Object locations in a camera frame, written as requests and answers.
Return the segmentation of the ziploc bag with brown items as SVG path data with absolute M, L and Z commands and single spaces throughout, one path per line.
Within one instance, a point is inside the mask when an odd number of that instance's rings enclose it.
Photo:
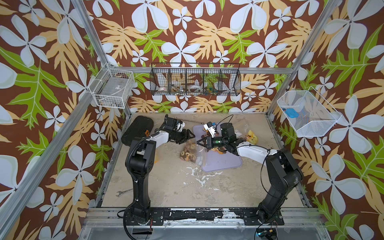
M 180 159 L 186 162 L 192 162 L 196 165 L 202 166 L 206 160 L 207 149 L 196 144 L 196 141 L 187 140 L 184 148 L 180 153 Z

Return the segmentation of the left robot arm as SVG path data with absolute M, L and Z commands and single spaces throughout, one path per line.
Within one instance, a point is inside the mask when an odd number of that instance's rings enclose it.
M 151 118 L 138 116 L 122 136 L 122 143 L 130 147 L 125 166 L 132 178 L 134 193 L 133 202 L 126 208 L 124 217 L 138 224 L 150 220 L 149 174 L 154 167 L 156 149 L 168 142 L 181 145 L 195 138 L 182 120 L 169 115 L 165 115 L 163 123 L 151 134 L 153 127 Z

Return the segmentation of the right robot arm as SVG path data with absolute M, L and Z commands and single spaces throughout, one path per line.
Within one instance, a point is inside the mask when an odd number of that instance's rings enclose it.
M 208 135 L 197 141 L 207 150 L 224 149 L 233 155 L 246 157 L 267 168 L 270 188 L 258 205 L 257 219 L 261 224 L 271 223 L 288 198 L 288 194 L 303 180 L 303 172 L 291 152 L 285 148 L 268 149 L 237 137 L 232 123 L 220 125 L 221 135 L 216 136 L 217 126 L 208 122 L 204 130 Z

